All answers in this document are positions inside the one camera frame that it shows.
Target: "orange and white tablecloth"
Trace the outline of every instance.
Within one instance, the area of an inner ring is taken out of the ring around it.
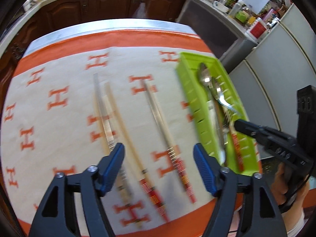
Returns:
[[[1,161],[10,201],[27,233],[54,174],[82,172],[104,156],[93,107],[95,73],[102,85],[110,83],[127,130],[171,220],[165,223],[159,217],[125,161],[135,211],[144,222],[141,232],[129,223],[130,216],[113,188],[102,202],[115,234],[197,237],[203,233],[214,201],[192,156],[198,139],[175,71],[181,51],[213,56],[194,34],[124,29],[66,39],[21,59],[5,100]],[[168,164],[141,79],[155,87],[195,192],[193,204]],[[75,197],[80,231],[88,236],[80,195]]]

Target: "cabinet door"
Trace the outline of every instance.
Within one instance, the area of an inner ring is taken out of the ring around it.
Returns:
[[[141,0],[146,3],[146,16],[150,20],[175,21],[185,0]]]
[[[295,4],[291,5],[280,22],[300,44],[316,71],[316,35]]]
[[[279,130],[278,118],[272,105],[263,90],[259,79],[253,73],[247,61],[243,60],[230,74],[236,91],[244,105],[250,122],[257,125],[269,126]],[[271,155],[258,145],[260,159]]]
[[[296,136],[296,92],[307,85],[316,86],[315,71],[301,47],[277,24],[246,60],[270,98],[281,130]]]
[[[41,9],[49,32],[87,22],[87,0],[57,0]]]
[[[131,18],[138,4],[138,0],[89,0],[89,20]]]
[[[9,47],[18,50],[25,50],[32,41],[49,33],[45,19],[37,12],[27,23],[19,30],[11,41]]]

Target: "green utensil tray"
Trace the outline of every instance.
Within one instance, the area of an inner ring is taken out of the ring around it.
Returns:
[[[208,96],[197,76],[197,69],[201,62],[204,62],[209,69],[211,76],[215,77],[220,84],[225,100],[233,105],[233,107],[241,114],[241,116],[234,115],[232,120],[248,120],[248,117],[233,83],[217,58],[188,52],[180,53],[180,61],[176,67],[176,71],[190,105],[199,140],[206,152],[219,161],[220,155],[218,151],[220,146],[217,138],[215,138],[217,134],[216,129],[212,127],[209,120],[209,113],[206,105]],[[237,133],[237,137],[240,142],[244,171],[239,172],[233,140],[230,134],[228,134],[228,145],[226,148],[227,166],[236,173],[251,176],[260,169],[258,163],[259,157],[256,155],[255,140],[241,133]]]

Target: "orange border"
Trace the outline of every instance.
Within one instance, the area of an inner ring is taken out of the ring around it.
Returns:
[[[197,35],[157,30],[114,30],[66,39],[37,50],[20,60],[13,77],[52,60],[109,47],[166,47],[211,52]]]
[[[117,237],[199,237],[203,234],[205,227],[211,217],[216,204],[216,199],[213,199],[208,204],[198,208],[197,210],[184,215],[167,224],[158,226],[147,231],[128,233],[118,235]],[[237,209],[242,204],[242,195],[237,194],[236,206]],[[309,208],[316,205],[316,189],[312,189],[305,197],[303,207]],[[31,225],[19,219],[22,229],[29,234]]]

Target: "human hand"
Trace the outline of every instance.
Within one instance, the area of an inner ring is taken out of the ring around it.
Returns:
[[[271,185],[271,192],[278,205],[283,204],[286,201],[285,193],[288,191],[288,185],[285,183],[284,179],[284,168],[285,165],[280,163],[278,171],[274,178],[274,183]],[[305,196],[309,191],[309,182],[307,182],[298,192],[293,206],[289,211],[283,213],[283,219],[285,223],[286,230],[291,230],[299,221],[302,210],[303,201]]]

